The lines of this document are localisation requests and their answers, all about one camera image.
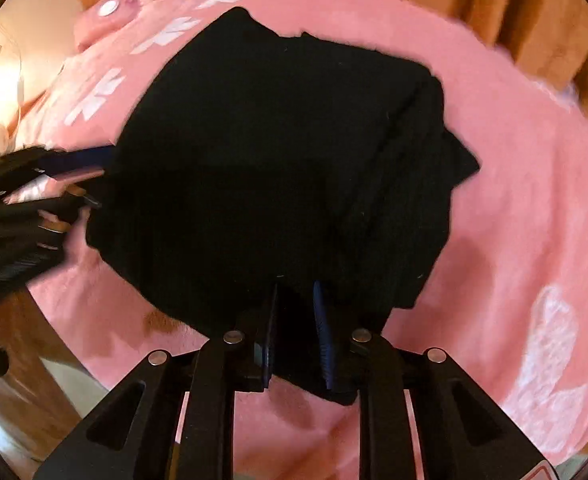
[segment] pink fabric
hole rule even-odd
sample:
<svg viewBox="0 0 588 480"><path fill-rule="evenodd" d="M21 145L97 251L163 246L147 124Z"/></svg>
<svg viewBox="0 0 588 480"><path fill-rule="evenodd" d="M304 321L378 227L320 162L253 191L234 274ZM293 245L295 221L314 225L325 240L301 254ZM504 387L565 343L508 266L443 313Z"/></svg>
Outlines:
<svg viewBox="0 0 588 480"><path fill-rule="evenodd" d="M446 349L552 462L588 440L588 121L459 23L402 0L142 0L139 15L69 59L21 124L19 143L115 142L154 75L233 6L282 36L307 31L423 62L443 82L446 124L482 162L454 192L450 239L417 306L396 310L397 347ZM189 124L185 133L189 134ZM154 142L154 132L149 132ZM31 286L83 364L114 386L149 351L199 348L84 244ZM239 394L235 470L260 479L357 478L357 409L274 378Z"/></svg>
<svg viewBox="0 0 588 480"><path fill-rule="evenodd" d="M101 9L108 2L113 2L116 9L103 16ZM101 0L85 10L74 25L76 50L82 52L101 38L124 27L136 18L139 10L139 0Z"/></svg>

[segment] white wall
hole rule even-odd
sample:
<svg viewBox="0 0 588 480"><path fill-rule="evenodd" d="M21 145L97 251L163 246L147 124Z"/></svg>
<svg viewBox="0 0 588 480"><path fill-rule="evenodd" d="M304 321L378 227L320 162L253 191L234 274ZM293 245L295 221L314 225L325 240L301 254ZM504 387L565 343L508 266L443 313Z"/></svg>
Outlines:
<svg viewBox="0 0 588 480"><path fill-rule="evenodd" d="M24 100L43 91L74 54L79 0L7 0L0 9L0 122L16 111L19 64Z"/></svg>

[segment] red and white sticker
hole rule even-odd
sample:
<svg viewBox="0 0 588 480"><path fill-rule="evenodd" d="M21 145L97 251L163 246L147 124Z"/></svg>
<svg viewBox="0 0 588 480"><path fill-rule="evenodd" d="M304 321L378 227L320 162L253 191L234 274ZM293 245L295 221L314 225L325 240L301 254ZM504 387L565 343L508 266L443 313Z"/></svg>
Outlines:
<svg viewBox="0 0 588 480"><path fill-rule="evenodd" d="M521 480L558 480L558 477L552 465L547 460L543 460Z"/></svg>

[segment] white button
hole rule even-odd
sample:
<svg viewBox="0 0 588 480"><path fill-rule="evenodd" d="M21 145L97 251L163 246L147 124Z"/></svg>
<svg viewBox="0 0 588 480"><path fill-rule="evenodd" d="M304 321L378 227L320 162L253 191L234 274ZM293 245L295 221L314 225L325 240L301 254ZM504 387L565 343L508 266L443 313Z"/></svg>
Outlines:
<svg viewBox="0 0 588 480"><path fill-rule="evenodd" d="M105 2L100 9L98 9L99 16L109 16L114 10L119 8L118 0L108 0Z"/></svg>

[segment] folded black garment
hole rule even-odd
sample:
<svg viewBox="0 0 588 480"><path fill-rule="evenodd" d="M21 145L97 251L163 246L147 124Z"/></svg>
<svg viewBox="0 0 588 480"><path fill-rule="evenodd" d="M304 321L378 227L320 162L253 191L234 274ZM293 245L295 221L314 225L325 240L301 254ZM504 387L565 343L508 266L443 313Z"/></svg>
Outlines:
<svg viewBox="0 0 588 480"><path fill-rule="evenodd" d="M281 38L236 7L136 106L87 240L207 336L280 282L289 299L276 372L324 395L306 371L317 355L314 281L379 332L393 307L413 306L448 236L451 190L477 170L443 124L427 68Z"/></svg>

